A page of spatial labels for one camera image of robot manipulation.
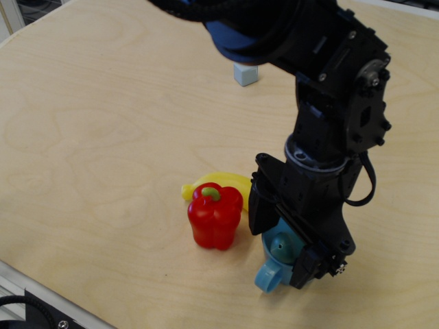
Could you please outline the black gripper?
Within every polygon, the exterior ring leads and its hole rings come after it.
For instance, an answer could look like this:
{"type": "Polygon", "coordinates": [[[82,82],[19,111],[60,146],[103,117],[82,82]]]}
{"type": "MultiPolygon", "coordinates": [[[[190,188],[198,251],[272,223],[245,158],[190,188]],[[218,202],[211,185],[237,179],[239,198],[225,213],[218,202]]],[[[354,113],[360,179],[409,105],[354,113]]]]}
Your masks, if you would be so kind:
{"type": "Polygon", "coordinates": [[[258,154],[256,162],[248,202],[252,235],[268,231],[282,218],[305,244],[289,285],[302,289],[314,278],[342,273],[346,257],[355,251],[342,208],[358,178],[360,160],[327,171],[265,153],[258,154]]]}

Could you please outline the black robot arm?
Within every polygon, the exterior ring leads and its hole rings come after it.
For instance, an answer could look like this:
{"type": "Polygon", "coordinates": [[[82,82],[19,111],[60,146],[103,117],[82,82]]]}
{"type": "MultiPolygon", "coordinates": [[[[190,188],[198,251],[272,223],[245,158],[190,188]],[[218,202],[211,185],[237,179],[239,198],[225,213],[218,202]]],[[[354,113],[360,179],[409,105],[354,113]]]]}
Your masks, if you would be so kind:
{"type": "Polygon", "coordinates": [[[355,243],[342,208],[365,170],[368,150],[391,128],[383,100],[390,74],[386,45],[335,1],[157,1],[201,22],[226,58],[273,64],[296,78],[298,117],[285,161],[256,157],[249,226],[264,238],[267,263],[255,282],[296,289],[346,267],[355,243]]]}

